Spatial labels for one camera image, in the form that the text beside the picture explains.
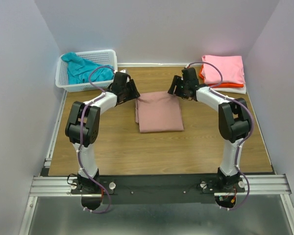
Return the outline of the dusty pink graphic t-shirt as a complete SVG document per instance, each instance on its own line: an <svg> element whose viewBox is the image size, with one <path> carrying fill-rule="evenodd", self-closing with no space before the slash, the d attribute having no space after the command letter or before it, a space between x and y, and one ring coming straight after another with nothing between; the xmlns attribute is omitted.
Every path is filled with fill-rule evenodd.
<svg viewBox="0 0 294 235"><path fill-rule="evenodd" d="M179 99L167 91L141 94L136 99L135 121L141 133L184 130Z"/></svg>

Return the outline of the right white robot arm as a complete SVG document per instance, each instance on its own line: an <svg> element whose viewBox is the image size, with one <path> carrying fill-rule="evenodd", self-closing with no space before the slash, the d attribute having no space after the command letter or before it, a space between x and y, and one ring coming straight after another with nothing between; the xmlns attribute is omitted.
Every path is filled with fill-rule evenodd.
<svg viewBox="0 0 294 235"><path fill-rule="evenodd" d="M242 148L254 129L254 120L245 99L233 99L200 84L194 68L185 68L181 76L174 76L168 93L204 103L218 112L218 128L224 139L224 148L215 182L218 190L228 191L240 180Z"/></svg>

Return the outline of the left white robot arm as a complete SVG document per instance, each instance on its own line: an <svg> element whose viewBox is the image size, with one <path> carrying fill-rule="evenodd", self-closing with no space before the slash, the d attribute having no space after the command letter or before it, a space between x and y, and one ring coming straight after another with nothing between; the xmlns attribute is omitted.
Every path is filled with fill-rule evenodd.
<svg viewBox="0 0 294 235"><path fill-rule="evenodd" d="M65 135L73 144L79 164L77 183L73 183L73 186L87 193L94 193L101 188L94 152L100 116L111 108L139 97L134 80L126 70L122 70L115 72L113 82L99 96L72 104Z"/></svg>

